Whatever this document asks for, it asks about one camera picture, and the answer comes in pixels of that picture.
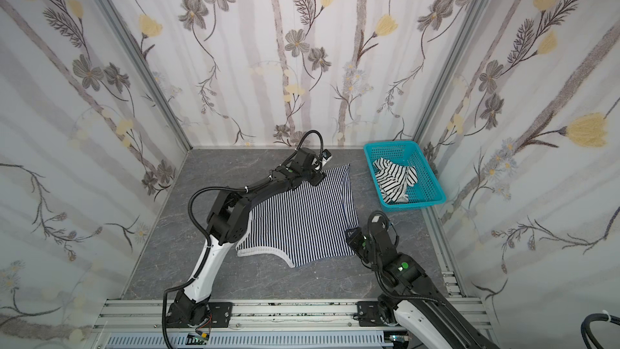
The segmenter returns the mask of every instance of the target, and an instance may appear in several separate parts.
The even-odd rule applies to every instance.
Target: wall
[[[80,348],[185,151],[92,0],[0,6],[0,346]]]
[[[586,315],[620,314],[619,37],[617,0],[491,0],[421,142],[503,348],[583,348]]]
[[[470,0],[112,0],[194,145],[408,139]]]

